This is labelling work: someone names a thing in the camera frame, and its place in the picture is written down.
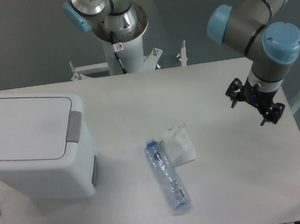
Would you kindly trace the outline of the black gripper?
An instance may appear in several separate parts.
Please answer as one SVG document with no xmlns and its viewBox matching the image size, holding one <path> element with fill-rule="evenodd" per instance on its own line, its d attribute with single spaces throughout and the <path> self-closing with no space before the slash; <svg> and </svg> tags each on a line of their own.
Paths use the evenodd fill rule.
<svg viewBox="0 0 300 224">
<path fill-rule="evenodd" d="M 260 126 L 264 126 L 265 123 L 276 125 L 285 110 L 283 103 L 273 102 L 276 92 L 277 89 L 272 92 L 261 91 L 258 84 L 252 86 L 248 81 L 243 85 L 238 78 L 235 78 L 228 86 L 225 96 L 230 98 L 231 108 L 242 101 L 256 108 L 263 117 Z"/>
</svg>

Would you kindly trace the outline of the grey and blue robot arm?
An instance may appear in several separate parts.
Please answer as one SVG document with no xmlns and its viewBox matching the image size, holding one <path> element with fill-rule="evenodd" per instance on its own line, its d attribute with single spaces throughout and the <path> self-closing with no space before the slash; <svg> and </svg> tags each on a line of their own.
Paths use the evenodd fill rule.
<svg viewBox="0 0 300 224">
<path fill-rule="evenodd" d="M 232 106 L 246 102 L 262 115 L 261 125 L 276 124 L 285 110 L 273 98 L 300 52 L 300 29 L 287 22 L 270 23 L 288 0 L 241 0 L 237 7 L 219 6 L 207 34 L 252 61 L 245 83 L 235 78 L 225 95 Z"/>
</svg>

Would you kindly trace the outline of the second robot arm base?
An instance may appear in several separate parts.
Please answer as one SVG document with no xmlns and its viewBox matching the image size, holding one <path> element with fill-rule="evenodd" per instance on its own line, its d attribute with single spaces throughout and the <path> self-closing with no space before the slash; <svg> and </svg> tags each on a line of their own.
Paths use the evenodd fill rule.
<svg viewBox="0 0 300 224">
<path fill-rule="evenodd" d="M 132 41 L 148 27 L 147 13 L 132 0 L 67 0 L 63 10 L 76 29 L 111 44 Z"/>
</svg>

